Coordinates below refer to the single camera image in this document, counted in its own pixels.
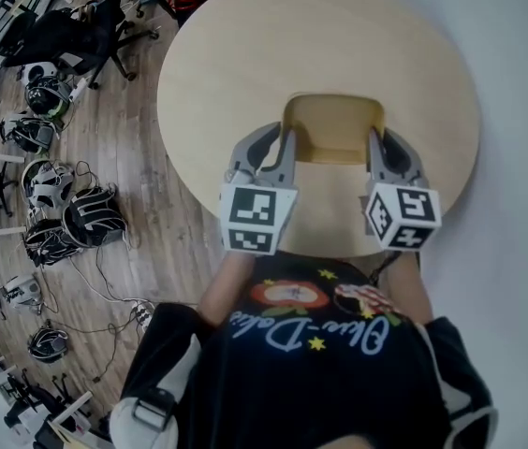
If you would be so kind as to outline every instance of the person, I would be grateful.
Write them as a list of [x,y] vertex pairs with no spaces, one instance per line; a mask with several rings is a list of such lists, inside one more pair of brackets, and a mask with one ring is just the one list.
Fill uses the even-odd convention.
[[380,280],[337,260],[228,253],[197,310],[156,308],[110,418],[115,447],[487,447],[491,395],[434,317],[416,255]]

